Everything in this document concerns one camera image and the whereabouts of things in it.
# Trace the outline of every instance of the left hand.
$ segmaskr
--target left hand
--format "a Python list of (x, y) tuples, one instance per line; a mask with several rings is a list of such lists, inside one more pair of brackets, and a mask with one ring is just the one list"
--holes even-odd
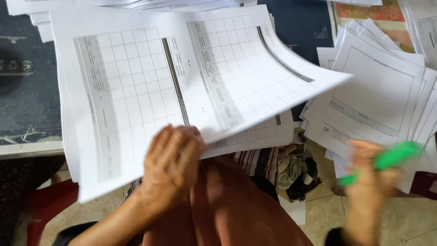
[(178, 205), (196, 183), (199, 158), (206, 150), (196, 127), (171, 125), (152, 140), (144, 160), (144, 176), (137, 192), (154, 209), (164, 212)]

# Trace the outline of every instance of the green object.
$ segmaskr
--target green object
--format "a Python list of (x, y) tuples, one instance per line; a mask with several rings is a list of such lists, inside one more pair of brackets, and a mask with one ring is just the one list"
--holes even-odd
[[(386, 170), (420, 153), (422, 153), (422, 147), (416, 142), (404, 141), (398, 143), (393, 148), (386, 149), (376, 156), (375, 169), (377, 171)], [(359, 173), (354, 173), (353, 175), (344, 176), (338, 179), (338, 183), (341, 186), (350, 186), (357, 181), (359, 175)]]

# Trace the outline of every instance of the floral pattern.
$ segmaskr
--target floral pattern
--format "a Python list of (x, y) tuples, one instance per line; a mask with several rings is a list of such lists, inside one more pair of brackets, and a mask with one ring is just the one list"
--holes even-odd
[(382, 0), (381, 6), (362, 7), (350, 4), (336, 3), (337, 16), (342, 18), (357, 18), (378, 21), (405, 22), (404, 15), (399, 8), (398, 0)]

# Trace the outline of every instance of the green highlighter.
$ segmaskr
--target green highlighter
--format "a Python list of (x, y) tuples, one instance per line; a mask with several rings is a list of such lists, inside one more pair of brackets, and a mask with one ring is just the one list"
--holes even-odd
[[(375, 169), (383, 171), (391, 167), (401, 164), (403, 161), (422, 153), (422, 146), (413, 141), (404, 141), (396, 144), (391, 149), (386, 149), (375, 157)], [(355, 183), (359, 177), (359, 173), (347, 175), (338, 179), (341, 186), (350, 186)]]

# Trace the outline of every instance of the red chair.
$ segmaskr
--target red chair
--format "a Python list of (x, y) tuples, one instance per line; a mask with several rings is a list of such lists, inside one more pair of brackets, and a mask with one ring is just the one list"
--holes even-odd
[(39, 246), (45, 225), (77, 201), (79, 185), (71, 179), (35, 190), (27, 200), (32, 222), (28, 225), (28, 246)]

